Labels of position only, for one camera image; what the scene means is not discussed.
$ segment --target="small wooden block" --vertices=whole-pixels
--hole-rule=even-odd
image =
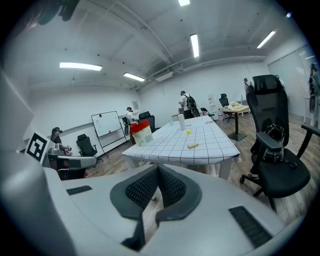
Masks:
[[[198,142],[195,142],[195,143],[192,143],[192,144],[189,144],[188,145],[188,149],[193,149],[193,148],[196,148],[199,146],[199,143]]]

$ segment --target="office chair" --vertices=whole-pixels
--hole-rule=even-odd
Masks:
[[[93,157],[98,151],[96,145],[93,145],[94,148],[91,146],[90,138],[87,137],[85,134],[81,134],[78,136],[78,140],[76,141],[76,144],[80,148],[80,155],[82,157]],[[101,158],[97,158],[96,161],[104,161]]]
[[[128,119],[126,117],[123,117],[122,122],[124,125],[124,135],[128,136],[130,134],[130,127],[129,127]]]
[[[279,125],[284,129],[283,147],[289,141],[289,117],[287,94],[281,82],[274,75],[254,76],[254,91],[246,95],[246,100],[252,112],[256,128],[256,140],[251,148],[251,160],[253,167],[250,172],[257,174],[242,175],[240,183],[245,179],[258,184],[261,188],[253,195],[258,196],[262,192],[269,198],[274,211],[276,205],[274,198],[290,196],[301,190],[310,180],[310,173],[304,163],[300,160],[312,134],[320,136],[320,130],[303,124],[306,136],[297,155],[289,149],[283,150],[282,162],[270,162],[263,160],[266,149],[271,152],[279,152],[282,146],[272,137],[265,133],[267,126]]]
[[[149,111],[139,114],[138,124],[144,120],[148,120],[151,132],[154,133],[156,131],[155,116],[150,115]]]
[[[155,127],[155,116],[154,115],[150,115],[148,117],[145,118],[139,118],[138,120],[138,124],[140,124],[142,121],[144,120],[148,120],[149,125],[150,125],[150,129],[151,132],[154,133],[156,131],[156,127]]]
[[[210,117],[215,123],[217,123],[216,120],[213,118],[213,116],[214,116],[215,114],[210,114],[209,111],[208,111],[205,107],[201,107],[200,110],[201,110],[202,112],[207,112],[207,113],[208,113],[207,116]]]
[[[227,98],[227,95],[225,93],[222,93],[221,94],[221,98],[219,99],[222,107],[225,107],[225,106],[229,106],[229,101],[228,101],[228,98]],[[235,119],[234,116],[232,116],[232,113],[227,113],[229,116],[222,119],[222,121],[224,121],[225,119],[227,119],[227,123],[229,123],[230,119]]]
[[[144,118],[148,118],[148,117],[150,117],[149,111],[139,114],[139,119],[144,119]]]

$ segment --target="mesh headrest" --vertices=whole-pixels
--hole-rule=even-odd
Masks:
[[[82,141],[82,140],[84,140],[86,137],[87,137],[87,135],[81,134],[81,135],[78,136],[78,141]]]
[[[254,94],[273,94],[279,92],[283,86],[280,80],[273,74],[254,76]]]
[[[150,116],[151,116],[151,115],[150,115],[149,111],[143,112],[143,113],[139,114],[139,118],[140,118],[140,119],[141,119],[141,118],[148,118],[148,117],[150,117]]]

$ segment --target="wooden floor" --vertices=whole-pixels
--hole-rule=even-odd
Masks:
[[[289,115],[289,129],[290,137],[289,143],[286,146],[294,154],[297,154],[299,148],[305,138],[306,131],[301,128],[303,123],[303,117],[290,114]],[[217,121],[218,126],[228,135],[235,131],[235,120],[231,120],[229,123],[226,121]],[[246,134],[247,137],[241,141],[233,141],[235,146],[240,151],[240,156],[237,160],[232,162],[231,172],[228,181],[235,186],[245,190],[249,194],[253,195],[259,186],[246,180],[244,184],[240,184],[239,178],[242,174],[249,174],[252,167],[250,148],[256,140],[256,127],[252,115],[247,113],[244,117],[239,117],[239,133]],[[124,172],[130,169],[125,159],[122,157],[122,152],[128,149],[131,145],[125,143],[113,151],[108,153],[108,156],[103,156],[103,162],[99,162],[96,168],[89,169],[89,177],[98,177],[104,175],[110,175],[114,173]],[[312,136],[310,143],[301,157],[306,167],[309,169],[311,179],[309,183],[299,192],[284,198],[276,198],[275,205],[277,214],[286,223],[289,224],[297,217],[306,214],[314,196],[317,193],[319,181],[320,181],[320,139],[315,135]],[[139,163],[141,166],[144,164],[150,164],[150,162]],[[219,168],[215,169],[214,165],[180,165],[196,172],[204,174],[210,174],[212,176],[219,175]],[[151,201],[150,204],[143,212],[143,221],[145,229],[145,238],[148,241],[150,237],[157,230],[155,223],[156,212],[163,209],[162,196],[159,189],[156,192],[156,201]],[[270,207],[268,198],[262,193],[258,196],[258,199]]]

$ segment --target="fluorescent light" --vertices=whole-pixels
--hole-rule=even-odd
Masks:
[[[310,59],[310,58],[313,58],[313,57],[316,57],[316,56],[315,56],[315,55],[310,56],[310,57],[308,57],[308,58],[305,58],[305,60]]]
[[[192,48],[193,48],[193,56],[198,57],[199,56],[199,45],[198,45],[198,36],[197,34],[190,35]]]
[[[136,76],[136,75],[133,75],[133,74],[129,74],[128,72],[124,73],[123,74],[125,77],[127,78],[132,78],[132,79],[135,79],[135,80],[138,80],[140,82],[143,82],[145,79],[139,77],[139,76]]]
[[[276,32],[275,31],[271,31],[265,39],[263,39],[263,41],[257,46],[257,48],[261,48]]]
[[[179,0],[180,6],[186,6],[190,4],[190,0]]]
[[[72,63],[72,62],[60,62],[60,68],[84,69],[84,70],[100,71],[102,69],[102,66],[100,66],[100,65],[82,64],[82,63]]]

